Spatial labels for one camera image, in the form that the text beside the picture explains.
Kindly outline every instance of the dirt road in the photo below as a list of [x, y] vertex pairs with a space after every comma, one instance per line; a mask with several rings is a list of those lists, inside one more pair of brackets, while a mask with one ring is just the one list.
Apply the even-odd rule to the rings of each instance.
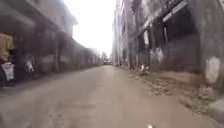
[[6, 128], [214, 128], [175, 98], [149, 97], [126, 72], [98, 67], [52, 76], [0, 94]]

